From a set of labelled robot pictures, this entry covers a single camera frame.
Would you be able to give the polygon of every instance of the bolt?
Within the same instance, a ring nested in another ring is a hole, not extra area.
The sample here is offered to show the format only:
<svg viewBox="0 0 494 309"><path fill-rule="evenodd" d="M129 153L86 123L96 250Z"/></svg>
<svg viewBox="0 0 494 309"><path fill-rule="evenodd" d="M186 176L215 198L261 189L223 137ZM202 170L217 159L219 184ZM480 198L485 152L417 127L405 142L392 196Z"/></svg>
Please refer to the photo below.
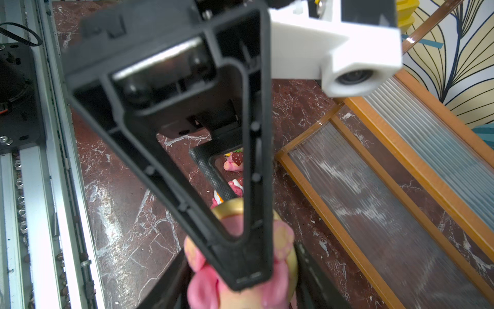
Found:
<svg viewBox="0 0 494 309"><path fill-rule="evenodd" d="M69 288L64 287L63 289L60 290L60 295L62 296L67 296L69 294Z"/></svg>
<svg viewBox="0 0 494 309"><path fill-rule="evenodd" d="M262 179L261 174L259 174L259 173L253 173L252 174L252 181L253 182L260 182L261 179Z"/></svg>
<svg viewBox="0 0 494 309"><path fill-rule="evenodd" d="M203 12L203 18L204 18L204 20L210 20L211 17L213 17L213 12L211 10L205 10Z"/></svg>
<svg viewBox="0 0 494 309"><path fill-rule="evenodd" d="M79 254L79 258L80 258L81 262L84 262L87 259L89 259L89 254L87 254L86 252L82 252L81 254Z"/></svg>
<svg viewBox="0 0 494 309"><path fill-rule="evenodd" d="M130 77L123 90L127 101L136 107L146 107L153 100L153 90L140 78Z"/></svg>
<svg viewBox="0 0 494 309"><path fill-rule="evenodd" d="M3 145L3 146L9 146L10 144L12 144L14 141L7 137L7 136L0 136L0 145Z"/></svg>
<svg viewBox="0 0 494 309"><path fill-rule="evenodd" d="M24 187L24 183L22 182L22 178L19 178L16 182L15 185L17 186L17 189L22 189Z"/></svg>
<svg viewBox="0 0 494 309"><path fill-rule="evenodd" d="M81 262L81 268L84 268L84 267L89 266L89 265L91 265L91 260Z"/></svg>
<svg viewBox="0 0 494 309"><path fill-rule="evenodd" d="M261 124L260 124L258 121L253 121L253 122L250 124L250 129L251 129L253 132L258 132L258 131L261 129Z"/></svg>
<svg viewBox="0 0 494 309"><path fill-rule="evenodd" d="M321 17L326 9L326 0L320 0L317 3L317 15Z"/></svg>
<svg viewBox="0 0 494 309"><path fill-rule="evenodd" d="M21 217L22 220L26 219L26 210L24 208L19 209L17 213L19 214L19 217Z"/></svg>
<svg viewBox="0 0 494 309"><path fill-rule="evenodd" d="M21 222L21 224L19 225L19 230L22 234L26 234L28 232L28 225L25 221Z"/></svg>

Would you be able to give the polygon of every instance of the orange wooden border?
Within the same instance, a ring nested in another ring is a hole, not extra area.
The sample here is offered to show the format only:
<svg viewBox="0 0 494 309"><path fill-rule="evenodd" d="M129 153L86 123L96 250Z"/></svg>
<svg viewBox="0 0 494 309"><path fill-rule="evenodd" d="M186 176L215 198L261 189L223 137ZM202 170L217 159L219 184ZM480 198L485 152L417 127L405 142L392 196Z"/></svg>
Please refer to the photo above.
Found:
<svg viewBox="0 0 494 309"><path fill-rule="evenodd" d="M369 165L372 170L381 178L389 190L400 200L411 215L420 223L420 225L429 233L436 243L443 249L449 258L458 266L468 279L484 294L486 299L494 306L494 291L485 282L481 275L465 260L458 250L446 239L440 230L429 220L429 218L420 210L412 199L403 191L403 189L393 180L379 162L369 153L362 143L350 132L338 117L333 116L330 122L345 137L349 144L360 154L362 159Z"/></svg>
<svg viewBox="0 0 494 309"><path fill-rule="evenodd" d="M362 97L344 101L429 194L494 261L494 233Z"/></svg>
<svg viewBox="0 0 494 309"><path fill-rule="evenodd" d="M302 175L302 172L300 172L295 163L288 156L288 153L280 151L277 154L277 158L317 213L321 216L324 223L331 229L348 255L350 255L367 280L372 284L376 292L381 296L382 300L392 309L405 309L405 306L403 306L395 293L353 241L352 237L350 237L345 228L320 198L319 194L317 194L311 184Z"/></svg>
<svg viewBox="0 0 494 309"><path fill-rule="evenodd" d="M396 78L402 82L420 101L422 101L436 116L441 119L459 138L494 168L494 150L478 135L467 127L457 116L422 86L410 73L401 70Z"/></svg>
<svg viewBox="0 0 494 309"><path fill-rule="evenodd" d="M301 135L297 136L292 141L290 141L288 144L286 144L276 154L276 156L281 155L283 153L288 153L292 148L294 148L295 146L297 146L298 144L300 144L303 140L305 140L306 138L308 138L309 136L311 136L314 132L316 132L317 130L319 130L319 128L322 125L326 124L329 121L329 119L333 115L335 115L340 110L340 108L342 108L344 105L345 104L343 104L341 102L338 105L336 105L334 108L332 108L331 110L329 110L328 112L326 112L324 114L324 116L321 119L319 119L315 124L311 125L311 127L308 128L307 130L305 130Z"/></svg>

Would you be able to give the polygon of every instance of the pink figurine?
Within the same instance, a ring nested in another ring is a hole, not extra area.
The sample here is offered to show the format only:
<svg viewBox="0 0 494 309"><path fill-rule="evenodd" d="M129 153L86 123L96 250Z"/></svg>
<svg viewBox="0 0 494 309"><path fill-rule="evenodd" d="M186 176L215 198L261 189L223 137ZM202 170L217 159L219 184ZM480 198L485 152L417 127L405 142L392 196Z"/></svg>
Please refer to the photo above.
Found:
<svg viewBox="0 0 494 309"><path fill-rule="evenodd" d="M233 192L238 196L238 197L243 197L244 196L244 187L241 185L241 183L244 183L244 178L240 177L238 180L234 179L232 181L229 181L228 184L230 185L230 188L232 188ZM213 193L213 199L212 199L212 204L211 208L214 208L218 206L219 204L223 203L223 199L221 196L219 196L218 192L216 190Z"/></svg>
<svg viewBox="0 0 494 309"><path fill-rule="evenodd" d="M230 234L242 234L243 199L229 200L212 211ZM294 233L276 212L274 218L273 275L268 281L240 292L230 290L192 240L188 236L185 238L185 255L195 272L187 289L187 299L192 309L288 309L298 271L293 248Z"/></svg>
<svg viewBox="0 0 494 309"><path fill-rule="evenodd" d="M228 157L223 164L226 171L241 172L244 170L244 150L242 148L227 153L225 156Z"/></svg>

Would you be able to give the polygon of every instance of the brown marble surface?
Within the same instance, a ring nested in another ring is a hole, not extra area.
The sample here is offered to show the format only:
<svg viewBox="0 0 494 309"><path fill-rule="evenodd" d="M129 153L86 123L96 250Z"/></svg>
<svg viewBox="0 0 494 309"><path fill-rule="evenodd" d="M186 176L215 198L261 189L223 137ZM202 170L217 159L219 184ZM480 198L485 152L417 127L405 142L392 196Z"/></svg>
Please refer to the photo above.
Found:
<svg viewBox="0 0 494 309"><path fill-rule="evenodd" d="M78 23L84 16L114 1L61 1L53 3L60 47L80 39ZM333 105L312 81L273 81L274 151L309 128ZM408 172L349 111L341 119L385 166L389 174L427 213L474 267L493 282L494 265L428 196ZM120 161L76 113L78 142L88 213L97 249L107 308L134 308L152 289L180 251L185 233L166 207ZM164 148L188 176L207 203L213 189L188 155L190 147L209 136L198 132L176 139L160 137ZM227 178L239 173L225 172ZM274 165L275 209L295 231L354 308L386 308L355 263L321 221L301 191L281 167Z"/></svg>

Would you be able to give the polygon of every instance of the black panel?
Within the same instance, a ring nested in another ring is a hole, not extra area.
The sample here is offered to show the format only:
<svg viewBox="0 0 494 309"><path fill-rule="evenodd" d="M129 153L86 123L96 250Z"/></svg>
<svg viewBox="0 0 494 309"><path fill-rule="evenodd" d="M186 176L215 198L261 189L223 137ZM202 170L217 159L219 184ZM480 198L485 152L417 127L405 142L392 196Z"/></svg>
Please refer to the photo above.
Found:
<svg viewBox="0 0 494 309"><path fill-rule="evenodd" d="M341 21L396 27L395 0L341 0Z"/></svg>
<svg viewBox="0 0 494 309"><path fill-rule="evenodd" d="M0 154L44 143L44 126L31 47L3 44L0 50Z"/></svg>
<svg viewBox="0 0 494 309"><path fill-rule="evenodd" d="M266 4L129 1L85 19L82 32L83 40L63 54L79 114L166 205L230 288L269 279L273 156ZM245 230L239 238L214 217L157 141L157 133L174 138L202 129L212 141L191 154L225 198L234 195L209 162L244 148Z"/></svg>

